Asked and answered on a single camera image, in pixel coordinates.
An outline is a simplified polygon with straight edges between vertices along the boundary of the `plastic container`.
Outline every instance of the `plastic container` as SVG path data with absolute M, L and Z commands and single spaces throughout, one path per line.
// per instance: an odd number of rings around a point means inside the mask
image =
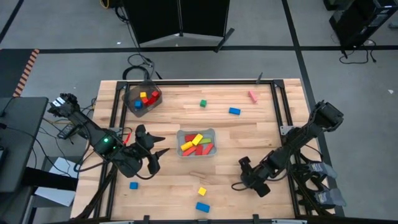
M 152 92 L 154 91 L 159 92 L 159 96 L 155 101 L 155 103 L 149 106 L 143 105 L 141 109 L 137 109 L 134 106 L 135 101 L 141 100 L 140 98 L 141 92 L 146 92 L 147 99 L 149 100 L 152 97 Z M 154 109 L 157 105 L 161 104 L 162 92 L 152 80 L 145 80 L 142 83 L 140 83 L 138 86 L 134 87 L 132 90 L 124 94 L 122 99 L 124 104 L 130 109 L 130 111 L 138 118 L 140 118 L 144 116 L 146 113 L 148 113 L 150 110 Z
M 207 155 L 196 156 L 195 153 L 191 153 L 189 156 L 182 156 L 183 151 L 181 150 L 181 145 L 185 144 L 185 136 L 190 134 L 201 134 L 203 138 L 211 138 L 211 143 L 213 143 L 213 148 Z M 206 149 L 208 144 L 202 144 L 203 150 Z M 217 153 L 217 143 L 216 143 L 216 132 L 213 128 L 209 128 L 203 131 L 177 131 L 177 155 L 181 158 L 207 158 L 212 157 Z

